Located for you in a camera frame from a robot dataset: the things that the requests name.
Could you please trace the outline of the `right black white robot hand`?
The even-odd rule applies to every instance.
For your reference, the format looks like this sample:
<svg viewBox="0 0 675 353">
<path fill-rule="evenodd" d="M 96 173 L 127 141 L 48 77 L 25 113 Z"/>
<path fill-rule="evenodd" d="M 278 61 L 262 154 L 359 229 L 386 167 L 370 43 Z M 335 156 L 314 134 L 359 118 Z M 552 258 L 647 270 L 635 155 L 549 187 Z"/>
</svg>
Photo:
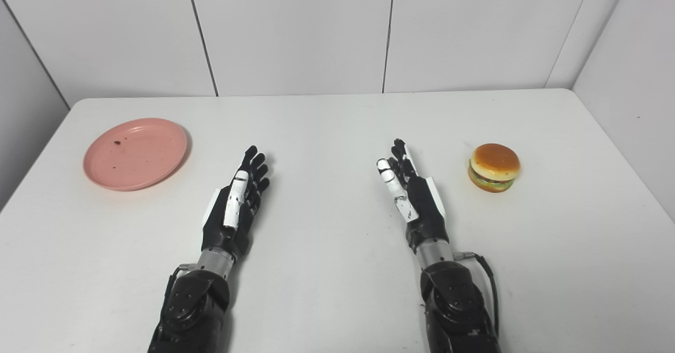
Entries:
<svg viewBox="0 0 675 353">
<path fill-rule="evenodd" d="M 391 157 L 379 159 L 377 168 L 407 224 L 408 247 L 417 253 L 425 242 L 449 243 L 445 208 L 436 183 L 419 175 L 405 141 L 395 139 Z"/>
</svg>

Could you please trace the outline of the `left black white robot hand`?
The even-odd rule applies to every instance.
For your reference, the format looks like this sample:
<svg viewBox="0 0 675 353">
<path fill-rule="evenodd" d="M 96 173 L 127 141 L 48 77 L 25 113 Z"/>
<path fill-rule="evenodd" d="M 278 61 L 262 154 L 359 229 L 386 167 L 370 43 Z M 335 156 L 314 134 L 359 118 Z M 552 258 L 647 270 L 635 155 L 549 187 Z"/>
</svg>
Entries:
<svg viewBox="0 0 675 353">
<path fill-rule="evenodd" d="M 250 146 L 229 185 L 216 191 L 202 228 L 202 251 L 221 250 L 235 260 L 247 254 L 253 220 L 270 185 L 265 161 L 265 154 Z"/>
</svg>

